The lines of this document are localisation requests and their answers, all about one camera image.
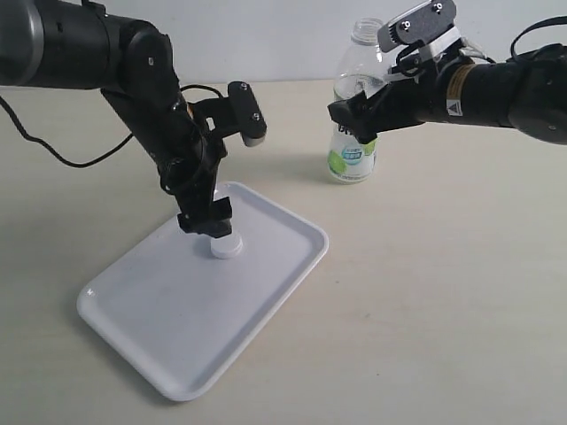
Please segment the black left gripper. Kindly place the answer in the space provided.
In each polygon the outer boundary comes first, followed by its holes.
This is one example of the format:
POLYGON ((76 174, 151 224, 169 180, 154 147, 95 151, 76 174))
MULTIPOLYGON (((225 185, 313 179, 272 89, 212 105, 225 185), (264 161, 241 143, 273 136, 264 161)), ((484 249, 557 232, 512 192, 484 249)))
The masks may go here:
POLYGON ((158 132, 159 184, 175 198, 183 232, 215 239, 232 233, 230 199, 214 200, 218 168, 226 156, 222 139, 207 128, 170 127, 158 132))

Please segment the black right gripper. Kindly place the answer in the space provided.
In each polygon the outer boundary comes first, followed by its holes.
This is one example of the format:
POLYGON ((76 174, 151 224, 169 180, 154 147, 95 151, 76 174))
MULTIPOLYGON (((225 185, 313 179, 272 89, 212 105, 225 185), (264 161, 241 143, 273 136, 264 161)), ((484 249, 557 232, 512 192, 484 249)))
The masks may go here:
POLYGON ((379 91, 366 90, 363 95, 329 104, 330 119, 361 144, 374 141, 379 133, 446 122, 439 66, 433 59, 422 61, 417 53, 411 53, 388 70, 379 91))

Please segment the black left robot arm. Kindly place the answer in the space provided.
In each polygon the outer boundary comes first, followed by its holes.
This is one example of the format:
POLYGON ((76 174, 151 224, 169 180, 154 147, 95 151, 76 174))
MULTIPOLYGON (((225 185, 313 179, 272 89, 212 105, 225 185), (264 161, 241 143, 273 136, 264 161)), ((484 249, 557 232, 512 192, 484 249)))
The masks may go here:
POLYGON ((227 198, 214 199, 227 151, 197 104, 185 100, 170 37, 143 19, 84 1, 3 1, 4 86, 100 91, 156 164, 182 231, 231 233, 227 198))

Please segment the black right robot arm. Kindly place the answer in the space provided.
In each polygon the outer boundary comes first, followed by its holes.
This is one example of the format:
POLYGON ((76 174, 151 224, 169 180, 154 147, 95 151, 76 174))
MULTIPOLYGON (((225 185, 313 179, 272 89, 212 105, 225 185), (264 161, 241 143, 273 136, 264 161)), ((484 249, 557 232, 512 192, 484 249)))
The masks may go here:
POLYGON ((566 143, 566 48, 560 43, 496 64, 454 58, 415 78, 328 106, 330 119, 366 144, 384 132, 444 123, 513 128, 566 143))

